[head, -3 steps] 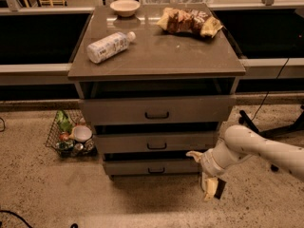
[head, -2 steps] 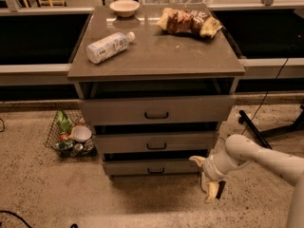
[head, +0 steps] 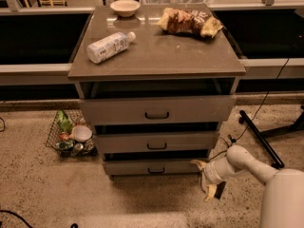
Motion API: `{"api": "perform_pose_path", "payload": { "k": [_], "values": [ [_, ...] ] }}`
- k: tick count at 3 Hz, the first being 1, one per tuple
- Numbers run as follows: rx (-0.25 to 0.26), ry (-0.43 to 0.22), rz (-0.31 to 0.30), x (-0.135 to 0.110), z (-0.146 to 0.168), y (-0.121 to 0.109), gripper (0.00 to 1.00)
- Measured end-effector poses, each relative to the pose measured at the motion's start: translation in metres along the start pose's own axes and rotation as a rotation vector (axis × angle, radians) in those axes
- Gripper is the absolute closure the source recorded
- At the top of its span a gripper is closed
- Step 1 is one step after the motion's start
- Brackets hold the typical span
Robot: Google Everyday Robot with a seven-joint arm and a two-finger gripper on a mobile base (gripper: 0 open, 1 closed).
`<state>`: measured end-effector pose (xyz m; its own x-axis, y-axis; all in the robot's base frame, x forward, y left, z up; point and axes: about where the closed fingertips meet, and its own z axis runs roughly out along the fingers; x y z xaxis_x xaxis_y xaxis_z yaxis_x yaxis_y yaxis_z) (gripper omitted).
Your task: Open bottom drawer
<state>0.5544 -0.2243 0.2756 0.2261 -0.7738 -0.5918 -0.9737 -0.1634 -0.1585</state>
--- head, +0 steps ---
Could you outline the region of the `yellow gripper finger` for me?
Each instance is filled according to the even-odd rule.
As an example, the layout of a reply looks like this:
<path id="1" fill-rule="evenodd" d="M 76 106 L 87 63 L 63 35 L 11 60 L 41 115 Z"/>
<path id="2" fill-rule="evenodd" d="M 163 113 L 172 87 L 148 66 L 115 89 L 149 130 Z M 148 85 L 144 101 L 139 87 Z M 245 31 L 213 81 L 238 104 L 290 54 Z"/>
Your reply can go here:
<path id="1" fill-rule="evenodd" d="M 207 184 L 206 185 L 206 201 L 211 200 L 217 192 L 217 186 L 215 184 Z"/>
<path id="2" fill-rule="evenodd" d="M 199 171 L 203 171 L 207 165 L 207 163 L 202 160 L 191 160 L 191 163 L 194 164 L 199 169 Z"/>

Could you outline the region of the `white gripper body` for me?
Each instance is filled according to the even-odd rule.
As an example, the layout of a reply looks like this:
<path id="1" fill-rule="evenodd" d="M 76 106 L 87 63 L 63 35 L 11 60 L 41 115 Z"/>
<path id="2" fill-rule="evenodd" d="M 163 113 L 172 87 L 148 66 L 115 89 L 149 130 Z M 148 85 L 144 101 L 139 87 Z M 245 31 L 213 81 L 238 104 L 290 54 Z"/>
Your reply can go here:
<path id="1" fill-rule="evenodd" d="M 226 157 L 216 161 L 210 161 L 204 168 L 205 178 L 211 184 L 220 184 L 227 177 L 236 173 L 236 168 L 228 162 Z"/>

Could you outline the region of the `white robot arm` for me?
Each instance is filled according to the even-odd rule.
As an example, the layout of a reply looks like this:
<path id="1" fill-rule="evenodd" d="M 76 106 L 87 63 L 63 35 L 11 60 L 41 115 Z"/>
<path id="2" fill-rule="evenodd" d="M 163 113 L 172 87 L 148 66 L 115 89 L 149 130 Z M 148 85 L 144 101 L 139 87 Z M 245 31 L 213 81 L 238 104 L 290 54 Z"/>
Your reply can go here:
<path id="1" fill-rule="evenodd" d="M 205 200 L 211 200 L 228 177 L 247 171 L 265 186 L 259 228 L 304 228 L 304 172 L 275 169 L 259 161 L 248 150 L 232 145 L 216 161 L 191 160 L 201 172 Z"/>

